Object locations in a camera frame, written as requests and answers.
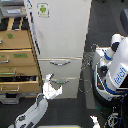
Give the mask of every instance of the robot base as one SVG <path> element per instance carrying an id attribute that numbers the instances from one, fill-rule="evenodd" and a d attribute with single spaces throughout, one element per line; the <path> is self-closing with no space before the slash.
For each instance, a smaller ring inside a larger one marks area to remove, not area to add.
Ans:
<path id="1" fill-rule="evenodd" d="M 96 84 L 95 84 L 95 79 L 94 79 L 94 71 L 91 71 L 91 77 L 92 77 L 92 88 L 93 88 L 93 94 L 94 97 L 96 98 L 96 100 L 105 107 L 113 107 L 113 106 L 117 106 L 119 104 L 119 99 L 112 99 L 111 101 L 106 100 L 105 98 L 103 98 L 97 91 L 96 89 Z"/>

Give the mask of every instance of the black floor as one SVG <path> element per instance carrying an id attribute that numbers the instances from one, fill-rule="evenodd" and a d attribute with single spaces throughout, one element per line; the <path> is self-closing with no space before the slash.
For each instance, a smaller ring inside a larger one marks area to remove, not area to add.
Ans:
<path id="1" fill-rule="evenodd" d="M 100 0 L 92 0 L 92 8 L 89 22 L 89 32 L 87 34 L 85 52 L 91 52 L 91 45 L 109 46 L 111 36 L 120 33 L 126 36 L 120 23 L 120 12 L 128 8 L 128 1 L 121 3 L 120 0 L 105 0 L 101 4 Z M 84 80 L 86 79 L 81 72 L 80 87 L 84 90 Z M 86 106 L 85 93 L 78 92 L 77 99 L 49 100 L 49 107 L 46 114 L 37 124 L 43 125 L 79 125 L 83 128 L 92 128 L 93 122 L 91 115 L 97 116 L 103 128 L 105 119 L 101 115 L 101 110 L 89 109 Z M 24 113 L 33 103 L 33 99 L 20 99 L 18 105 L 3 105 L 0 103 L 0 128 L 7 128 L 12 124 L 16 117 Z"/>

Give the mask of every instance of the white refrigerator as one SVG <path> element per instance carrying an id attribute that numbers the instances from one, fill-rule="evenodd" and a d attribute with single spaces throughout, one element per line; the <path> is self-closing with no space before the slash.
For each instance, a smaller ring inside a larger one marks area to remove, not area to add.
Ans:
<path id="1" fill-rule="evenodd" d="M 76 98 L 91 0 L 24 0 L 42 80 L 62 85 L 57 98 Z"/>

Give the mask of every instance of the freezer drawer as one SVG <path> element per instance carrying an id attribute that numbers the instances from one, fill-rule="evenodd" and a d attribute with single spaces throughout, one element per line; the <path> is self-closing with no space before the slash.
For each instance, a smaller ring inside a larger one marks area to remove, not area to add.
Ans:
<path id="1" fill-rule="evenodd" d="M 31 49 L 0 50 L 0 66 L 35 65 Z"/>
<path id="2" fill-rule="evenodd" d="M 0 49 L 31 48 L 26 30 L 0 31 L 0 41 Z"/>
<path id="3" fill-rule="evenodd" d="M 48 126 L 39 126 L 37 128 L 81 128 L 78 125 L 48 125 Z"/>
<path id="4" fill-rule="evenodd" d="M 40 92 L 38 77 L 34 81 L 0 82 L 0 93 Z"/>
<path id="5" fill-rule="evenodd" d="M 47 74 L 54 74 L 54 78 L 79 77 L 82 66 L 82 58 L 38 60 L 42 78 Z"/>
<path id="6" fill-rule="evenodd" d="M 0 67 L 0 77 L 38 75 L 36 65 Z"/>
<path id="7" fill-rule="evenodd" d="M 79 78 L 52 79 L 51 84 L 55 89 L 58 89 L 62 85 L 62 94 L 57 96 L 56 99 L 77 97 Z"/>

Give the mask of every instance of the wooden cabinet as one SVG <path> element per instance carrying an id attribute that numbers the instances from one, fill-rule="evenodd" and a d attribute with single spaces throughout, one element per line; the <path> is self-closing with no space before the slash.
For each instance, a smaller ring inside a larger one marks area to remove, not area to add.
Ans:
<path id="1" fill-rule="evenodd" d="M 0 101 L 15 104 L 20 97 L 36 96 L 42 91 L 40 78 L 30 31 L 0 31 Z"/>

